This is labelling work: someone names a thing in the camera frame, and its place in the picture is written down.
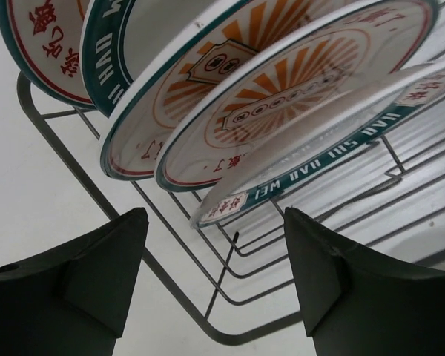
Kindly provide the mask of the green rim deep plate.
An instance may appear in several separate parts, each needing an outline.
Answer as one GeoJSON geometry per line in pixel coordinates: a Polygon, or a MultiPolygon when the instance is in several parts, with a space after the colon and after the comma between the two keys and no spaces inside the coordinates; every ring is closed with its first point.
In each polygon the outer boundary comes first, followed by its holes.
{"type": "Polygon", "coordinates": [[[321,172],[445,93],[445,60],[389,74],[308,111],[245,156],[190,219],[203,228],[243,213],[321,172]]]}
{"type": "Polygon", "coordinates": [[[144,69],[163,73],[244,1],[91,1],[80,62],[85,89],[110,116],[144,69]]]}

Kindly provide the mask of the grey wire dish rack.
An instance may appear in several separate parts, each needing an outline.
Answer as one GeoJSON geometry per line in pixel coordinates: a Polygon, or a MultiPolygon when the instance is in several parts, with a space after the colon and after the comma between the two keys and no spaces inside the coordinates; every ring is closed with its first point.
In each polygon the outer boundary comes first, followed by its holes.
{"type": "Polygon", "coordinates": [[[437,218],[445,220],[445,94],[393,131],[264,204],[201,230],[188,221],[203,191],[168,193],[153,181],[118,182],[99,169],[105,117],[60,102],[36,107],[35,86],[19,74],[19,104],[76,181],[108,218],[148,212],[144,266],[218,343],[238,346],[298,324],[300,306],[285,244],[283,212],[296,206],[340,233],[385,248],[437,218]]]}

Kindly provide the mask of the red text plate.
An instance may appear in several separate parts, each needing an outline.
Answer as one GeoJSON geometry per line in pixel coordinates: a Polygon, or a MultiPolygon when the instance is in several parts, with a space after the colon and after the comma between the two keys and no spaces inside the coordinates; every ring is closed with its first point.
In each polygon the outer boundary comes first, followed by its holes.
{"type": "Polygon", "coordinates": [[[82,80],[79,47],[88,1],[0,1],[0,31],[23,74],[46,94],[94,108],[82,80]]]}

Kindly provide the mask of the orange sunburst plate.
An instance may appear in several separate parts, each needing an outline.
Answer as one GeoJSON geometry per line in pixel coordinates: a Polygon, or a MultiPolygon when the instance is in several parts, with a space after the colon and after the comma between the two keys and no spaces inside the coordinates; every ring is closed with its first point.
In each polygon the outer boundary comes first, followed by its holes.
{"type": "Polygon", "coordinates": [[[440,12],[436,1],[359,1],[281,39],[219,84],[160,151],[168,191],[211,187],[303,112],[402,68],[440,12]]]}
{"type": "Polygon", "coordinates": [[[359,1],[244,2],[169,69],[146,68],[128,88],[102,143],[100,164],[108,177],[152,177],[170,135],[219,84],[296,30],[359,1]]]}

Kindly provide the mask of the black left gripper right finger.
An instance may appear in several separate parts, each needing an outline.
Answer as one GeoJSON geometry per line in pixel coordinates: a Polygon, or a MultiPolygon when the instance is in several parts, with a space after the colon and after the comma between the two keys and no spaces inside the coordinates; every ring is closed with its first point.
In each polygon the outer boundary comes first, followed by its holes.
{"type": "Polygon", "coordinates": [[[297,208],[284,232],[318,355],[445,355],[445,271],[381,254],[297,208]]]}

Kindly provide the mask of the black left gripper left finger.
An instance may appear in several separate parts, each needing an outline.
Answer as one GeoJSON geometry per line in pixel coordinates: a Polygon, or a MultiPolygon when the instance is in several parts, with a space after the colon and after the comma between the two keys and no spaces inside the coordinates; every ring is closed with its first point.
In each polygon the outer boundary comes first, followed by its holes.
{"type": "Polygon", "coordinates": [[[0,267],[0,355],[112,355],[147,233],[147,211],[134,208],[0,267]]]}

